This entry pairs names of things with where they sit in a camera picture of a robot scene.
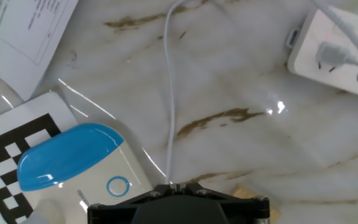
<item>black device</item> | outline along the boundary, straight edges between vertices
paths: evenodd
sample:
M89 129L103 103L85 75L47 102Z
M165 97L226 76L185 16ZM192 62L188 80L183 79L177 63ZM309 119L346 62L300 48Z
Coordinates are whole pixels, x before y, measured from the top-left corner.
M158 185L117 205L88 208L88 224L268 224L269 199L240 199L200 184Z

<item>power strip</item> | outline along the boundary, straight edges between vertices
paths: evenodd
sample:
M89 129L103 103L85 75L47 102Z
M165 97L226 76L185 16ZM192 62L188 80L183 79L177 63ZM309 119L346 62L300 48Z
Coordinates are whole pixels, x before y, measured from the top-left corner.
M358 35L358 15L331 7ZM358 94L358 66L332 67L316 61L316 54L323 42L346 47L358 59L358 50L350 39L322 11L308 14L288 61L288 69L317 82Z

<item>blue ring logo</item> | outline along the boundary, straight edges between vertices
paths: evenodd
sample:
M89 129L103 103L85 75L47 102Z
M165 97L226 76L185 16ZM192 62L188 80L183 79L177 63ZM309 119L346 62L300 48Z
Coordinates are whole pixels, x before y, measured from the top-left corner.
M110 191L110 188L109 188L110 183L111 183L113 180L117 180L117 179L118 179L118 180L123 180L123 181L125 182L125 184L127 185L127 189L126 189L125 192L124 192L123 194L121 194L121 195L116 195L116 194L112 193L112 192ZM113 177L112 179L109 180L109 182L107 182L107 191L109 192L109 194L111 194L111 195L114 196L114 197L122 197L122 196L124 196L125 194L127 194L128 191L129 191L129 181L128 181L125 177L121 177L121 176Z

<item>white marble countertop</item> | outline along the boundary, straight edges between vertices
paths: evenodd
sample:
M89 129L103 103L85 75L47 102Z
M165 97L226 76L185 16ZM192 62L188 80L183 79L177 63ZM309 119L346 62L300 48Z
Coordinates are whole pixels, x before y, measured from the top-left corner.
M169 130L162 34L174 2L80 0L37 93L57 91L85 114L73 110L80 123L135 136L161 172ZM358 12L358 0L326 2ZM272 199L278 224L358 223L358 96L286 69L283 43L311 7L190 1L172 17L173 182L227 194L243 184ZM149 175L161 183L162 174Z

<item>paper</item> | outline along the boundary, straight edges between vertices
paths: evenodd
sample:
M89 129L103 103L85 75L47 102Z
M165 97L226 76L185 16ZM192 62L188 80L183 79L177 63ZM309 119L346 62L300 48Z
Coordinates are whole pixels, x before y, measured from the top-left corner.
M0 0L0 78L23 100L41 81L78 0Z

